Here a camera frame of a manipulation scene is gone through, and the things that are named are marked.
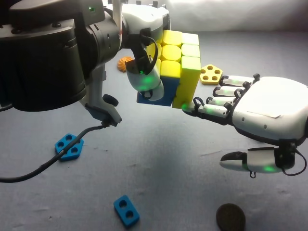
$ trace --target rubik's cube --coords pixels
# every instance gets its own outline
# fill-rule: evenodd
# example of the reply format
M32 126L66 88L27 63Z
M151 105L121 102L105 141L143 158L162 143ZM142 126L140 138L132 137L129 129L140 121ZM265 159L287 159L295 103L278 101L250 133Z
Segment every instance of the rubik's cube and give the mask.
M156 65L160 71L165 94L160 100L150 101L138 93L137 102L181 108L183 104L193 100L201 74L198 35L164 30L157 46ZM154 44L147 47L147 53L154 56Z

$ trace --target circular hole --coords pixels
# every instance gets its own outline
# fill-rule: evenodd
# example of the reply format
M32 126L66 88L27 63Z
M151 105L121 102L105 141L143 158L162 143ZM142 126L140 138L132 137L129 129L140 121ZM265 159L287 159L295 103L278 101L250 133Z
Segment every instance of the circular hole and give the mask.
M126 214L125 214L126 218L132 218L134 216L133 212L132 211L127 211Z
M64 146L64 143L63 143L63 142L59 142L59 143L58 143L58 147L59 147L59 148L62 148L63 146Z
M126 201L124 201L124 200L120 201L119 206L120 206L120 208L125 208L127 206Z
M68 135L65 139L67 140L67 141L71 141L72 140L72 136L71 135Z
M78 148L72 148L72 153L74 154L76 152L78 152Z

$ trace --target white robotic hand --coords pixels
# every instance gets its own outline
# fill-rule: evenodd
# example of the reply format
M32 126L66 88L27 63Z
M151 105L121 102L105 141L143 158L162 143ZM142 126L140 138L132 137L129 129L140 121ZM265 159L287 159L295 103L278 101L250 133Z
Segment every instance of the white robotic hand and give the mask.
M288 176L302 173L307 162L297 146L308 135L308 87L281 77L223 76L214 98L204 103L195 97L182 110L201 119L222 125L232 125L242 135L278 148L254 148L246 153L224 155L220 165L227 169L256 173L283 172ZM295 174L287 174L295 164L295 153L303 157L305 167Z

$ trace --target yellow toy with holes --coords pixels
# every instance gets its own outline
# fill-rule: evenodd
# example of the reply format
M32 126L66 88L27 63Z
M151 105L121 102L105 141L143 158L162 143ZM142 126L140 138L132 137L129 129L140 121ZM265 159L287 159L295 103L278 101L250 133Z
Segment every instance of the yellow toy with holes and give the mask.
M164 30L156 43L158 58L161 60L160 78L165 94L158 101L145 100L139 94L137 102L181 108L184 103L193 100L201 74L198 35ZM147 47L150 56L154 56L154 51L154 44Z
M220 81L222 70L218 67L209 64L202 67L200 80L202 84L217 85Z

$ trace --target blue rectangle with two holes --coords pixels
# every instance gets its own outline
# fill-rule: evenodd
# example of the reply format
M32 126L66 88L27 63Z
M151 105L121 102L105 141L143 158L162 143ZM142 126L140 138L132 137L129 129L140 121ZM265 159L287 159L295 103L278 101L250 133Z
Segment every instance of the blue rectangle with two holes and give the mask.
M133 226L139 220L139 213L126 195L117 199L114 207L126 228Z
M57 154L62 151L73 139L75 139L76 136L72 134L66 134L64 137L62 137L54 146L56 148ZM70 150L67 151L66 154L64 154L60 160L61 161L67 161L67 160L74 160L77 159L80 156L81 150L83 146L83 139L80 139L79 143L76 143Z

